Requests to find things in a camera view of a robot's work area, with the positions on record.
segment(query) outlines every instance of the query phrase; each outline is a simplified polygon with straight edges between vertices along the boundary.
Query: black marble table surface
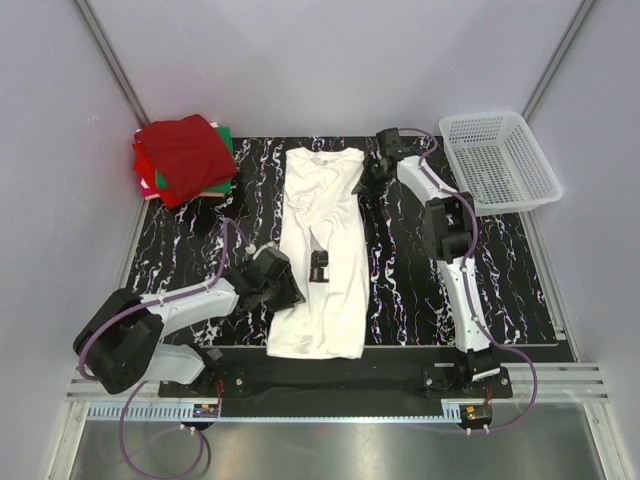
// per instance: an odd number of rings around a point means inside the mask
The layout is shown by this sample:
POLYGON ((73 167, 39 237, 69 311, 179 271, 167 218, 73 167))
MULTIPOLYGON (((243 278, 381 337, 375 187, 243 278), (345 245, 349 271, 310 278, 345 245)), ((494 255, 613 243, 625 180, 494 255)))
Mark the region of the black marble table surface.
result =
MULTIPOLYGON (((421 138, 407 142, 422 144, 421 138)), ((137 293, 170 291, 213 275, 222 252, 223 216, 236 220, 259 246, 279 242, 286 151, 347 147, 369 152, 373 137, 234 139, 240 174, 223 201, 197 198, 172 211, 152 200, 128 278, 137 293)), ((429 164, 455 186, 442 149, 429 164)), ((454 341, 451 306, 435 262, 426 256, 422 206, 393 181, 380 199, 360 198, 371 274, 367 345, 445 345, 454 341)), ((235 232, 231 245, 239 246, 235 232)), ((231 248, 231 263, 236 261, 231 248)), ((483 217, 476 250, 478 288, 485 317, 499 342, 555 343, 553 325, 520 217, 483 217)), ((210 319, 179 331, 172 343, 265 345, 272 315, 263 308, 210 319)))

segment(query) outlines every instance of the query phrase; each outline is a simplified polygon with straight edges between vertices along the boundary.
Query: green cloth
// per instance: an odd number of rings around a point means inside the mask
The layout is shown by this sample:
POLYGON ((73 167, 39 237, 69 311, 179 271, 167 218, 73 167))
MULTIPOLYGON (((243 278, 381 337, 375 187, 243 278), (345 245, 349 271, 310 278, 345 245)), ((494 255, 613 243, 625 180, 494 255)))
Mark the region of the green cloth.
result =
MULTIPOLYGON (((217 127, 216 132, 222 138, 222 141, 227 146, 231 155, 233 156, 233 140, 231 139, 231 129, 229 127, 217 127)), ((161 190, 166 190, 169 188, 167 185, 167 181, 164 179, 160 172, 156 170, 156 186, 161 190)), ((225 183, 221 183, 220 185, 214 185, 209 188, 205 188, 204 192, 217 192, 217 193, 229 193, 231 192, 231 180, 225 183)))

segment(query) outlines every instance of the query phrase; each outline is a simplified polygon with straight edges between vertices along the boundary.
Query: red cloth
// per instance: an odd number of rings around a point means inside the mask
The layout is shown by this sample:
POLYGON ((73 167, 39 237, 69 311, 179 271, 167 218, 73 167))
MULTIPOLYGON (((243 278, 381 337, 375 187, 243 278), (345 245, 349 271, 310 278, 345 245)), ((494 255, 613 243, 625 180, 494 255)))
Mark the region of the red cloth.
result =
POLYGON ((195 197, 238 173, 224 141, 201 115, 153 122, 135 139, 179 198, 195 197))
POLYGON ((149 185, 149 187, 153 191, 160 195, 160 198, 165 203, 167 208, 177 207, 181 203, 189 200, 189 198, 178 198, 173 192, 170 192, 169 190, 159 189, 156 185, 156 169, 151 164, 151 161, 144 151, 144 148, 141 144, 134 143, 133 149, 138 154, 138 158, 136 158, 136 161, 133 164, 133 170, 135 170, 138 175, 140 175, 144 179, 144 181, 147 182, 147 185, 149 185))

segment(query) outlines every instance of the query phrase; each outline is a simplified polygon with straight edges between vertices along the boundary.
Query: metal floor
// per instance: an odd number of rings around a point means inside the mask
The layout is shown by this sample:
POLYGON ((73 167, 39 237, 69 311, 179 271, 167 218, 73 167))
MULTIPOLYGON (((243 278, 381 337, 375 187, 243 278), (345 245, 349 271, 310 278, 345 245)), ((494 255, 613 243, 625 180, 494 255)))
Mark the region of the metal floor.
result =
MULTIPOLYGON (((496 423, 514 405, 496 405, 496 423)), ((134 463, 166 477, 189 467, 197 441, 174 432, 142 448, 172 424, 125 425, 134 463)), ((137 479, 122 462, 117 422, 88 421, 71 479, 137 479)), ((342 479, 604 479, 584 410, 537 405, 525 422, 503 433, 467 437, 457 427, 408 424, 218 424, 209 428, 211 461, 189 478, 342 479)))

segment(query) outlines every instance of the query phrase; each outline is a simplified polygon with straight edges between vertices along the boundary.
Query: white laundry basket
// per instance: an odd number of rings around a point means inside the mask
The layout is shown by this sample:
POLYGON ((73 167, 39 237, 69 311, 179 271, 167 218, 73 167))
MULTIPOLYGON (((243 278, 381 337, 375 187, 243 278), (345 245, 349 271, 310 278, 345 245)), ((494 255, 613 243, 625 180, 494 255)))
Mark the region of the white laundry basket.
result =
POLYGON ((521 115, 486 112, 440 120, 444 149, 476 215, 525 212, 562 197, 547 157, 521 115))

